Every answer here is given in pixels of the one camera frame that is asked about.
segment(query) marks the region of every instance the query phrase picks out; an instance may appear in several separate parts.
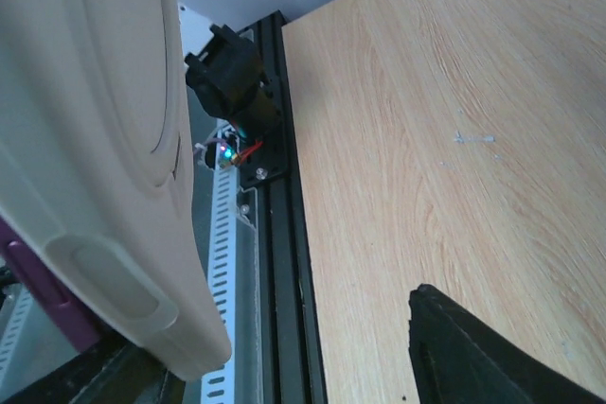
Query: wood grain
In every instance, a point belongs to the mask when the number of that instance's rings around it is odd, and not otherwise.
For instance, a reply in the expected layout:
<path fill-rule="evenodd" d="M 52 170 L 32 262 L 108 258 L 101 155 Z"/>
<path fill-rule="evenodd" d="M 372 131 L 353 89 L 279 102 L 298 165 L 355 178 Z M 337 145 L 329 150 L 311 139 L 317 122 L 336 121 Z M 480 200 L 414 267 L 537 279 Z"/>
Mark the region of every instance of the wood grain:
<path fill-rule="evenodd" d="M 330 403 L 418 402 L 420 283 L 606 396 L 606 0 L 336 0 L 284 40 Z"/>

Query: white plastic housing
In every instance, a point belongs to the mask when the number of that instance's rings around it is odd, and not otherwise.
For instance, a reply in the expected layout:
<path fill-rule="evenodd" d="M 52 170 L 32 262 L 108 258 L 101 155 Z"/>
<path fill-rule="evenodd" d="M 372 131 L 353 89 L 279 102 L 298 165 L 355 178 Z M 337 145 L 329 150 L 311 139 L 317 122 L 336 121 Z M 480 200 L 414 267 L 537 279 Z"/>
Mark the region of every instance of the white plastic housing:
<path fill-rule="evenodd" d="M 230 356 L 191 225 L 176 0 L 0 0 L 0 216 L 178 377 Z"/>

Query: wire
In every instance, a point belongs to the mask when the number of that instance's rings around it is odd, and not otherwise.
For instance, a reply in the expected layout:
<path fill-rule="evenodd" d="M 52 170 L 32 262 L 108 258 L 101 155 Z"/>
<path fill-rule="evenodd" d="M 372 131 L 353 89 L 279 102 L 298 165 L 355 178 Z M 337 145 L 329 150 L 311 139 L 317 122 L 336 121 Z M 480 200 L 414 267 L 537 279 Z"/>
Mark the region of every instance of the wire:
<path fill-rule="evenodd" d="M 207 139 L 206 142 L 202 144 L 202 146 L 207 148 L 210 144 L 213 143 L 228 146 L 227 141 L 224 140 L 222 137 L 211 137 L 210 139 Z"/>
<path fill-rule="evenodd" d="M 215 137 L 217 135 L 217 133 L 219 132 L 219 130 L 221 128 L 223 128 L 224 126 L 228 125 L 229 122 L 227 120 L 217 120 L 217 127 L 210 132 L 210 134 L 208 135 L 208 137 L 206 138 L 206 140 L 203 142 L 203 144 L 206 144 L 208 141 L 210 141 L 213 137 Z"/>
<path fill-rule="evenodd" d="M 193 145 L 193 157 L 195 158 L 199 153 L 203 152 L 206 150 L 206 147 L 203 146 L 202 144 L 196 142 Z"/>
<path fill-rule="evenodd" d="M 245 149 L 242 153 L 240 153 L 240 164 L 243 163 L 243 161 L 246 158 L 248 158 L 250 155 L 252 155 L 257 150 L 259 150 L 262 145 L 263 145 L 263 141 L 258 141 L 254 146 L 251 146 L 248 149 Z"/>

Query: black object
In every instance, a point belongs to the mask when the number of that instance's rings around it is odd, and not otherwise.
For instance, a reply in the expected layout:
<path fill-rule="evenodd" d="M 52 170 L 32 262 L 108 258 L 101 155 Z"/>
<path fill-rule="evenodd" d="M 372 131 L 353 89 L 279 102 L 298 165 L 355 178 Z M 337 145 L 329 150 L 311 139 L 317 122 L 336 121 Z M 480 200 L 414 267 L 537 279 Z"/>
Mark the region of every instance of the black object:
<path fill-rule="evenodd" d="M 278 12 L 250 27 L 272 80 L 274 101 L 280 101 L 284 118 L 279 129 L 284 136 L 276 144 L 277 150 L 284 148 L 276 154 L 284 170 L 257 189 L 263 404 L 325 404 L 328 400 L 282 42 L 284 24 Z M 262 155 L 264 149 L 271 150 L 267 146 L 253 155 L 258 162 L 241 169 L 241 184 L 246 183 L 248 169 L 267 159 Z"/>
<path fill-rule="evenodd" d="M 184 390 L 158 360 L 113 332 L 5 404 L 180 404 Z"/>
<path fill-rule="evenodd" d="M 17 277 L 5 266 L 0 267 L 0 289 L 19 283 Z"/>
<path fill-rule="evenodd" d="M 205 165 L 210 169 L 215 168 L 215 159 L 217 156 L 217 144 L 212 142 L 208 144 L 208 148 L 205 151 Z"/>
<path fill-rule="evenodd" d="M 186 84 L 208 115 L 223 118 L 247 144 L 280 120 L 257 47 L 228 26 L 211 26 L 214 37 L 197 56 L 187 54 Z"/>
<path fill-rule="evenodd" d="M 290 114 L 291 98 L 282 43 L 284 24 L 284 17 L 277 12 L 257 21 L 242 33 L 252 36 L 267 75 L 268 85 L 265 89 L 272 94 L 271 100 L 276 110 L 284 113 L 285 117 L 284 121 L 280 121 L 263 137 L 263 146 L 240 164 L 240 185 L 243 189 L 268 184 L 274 179 L 288 176 L 291 159 L 293 162 L 295 160 L 289 142 L 289 137 L 294 141 L 294 136 L 288 135 L 293 133 L 293 120 Z M 260 175 L 263 178 L 259 178 L 258 172 L 263 172 Z"/>
<path fill-rule="evenodd" d="M 421 404 L 595 404 L 429 285 L 410 294 L 410 358 Z"/>

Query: screw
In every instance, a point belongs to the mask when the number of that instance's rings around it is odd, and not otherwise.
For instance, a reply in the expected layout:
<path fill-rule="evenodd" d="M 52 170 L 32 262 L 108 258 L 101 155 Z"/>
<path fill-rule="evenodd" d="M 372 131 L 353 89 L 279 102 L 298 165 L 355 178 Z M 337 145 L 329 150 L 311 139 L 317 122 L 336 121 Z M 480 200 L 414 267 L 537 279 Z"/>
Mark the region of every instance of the screw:
<path fill-rule="evenodd" d="M 257 180 L 265 180 L 267 178 L 267 169 L 264 169 L 263 167 L 259 167 L 257 169 Z"/>

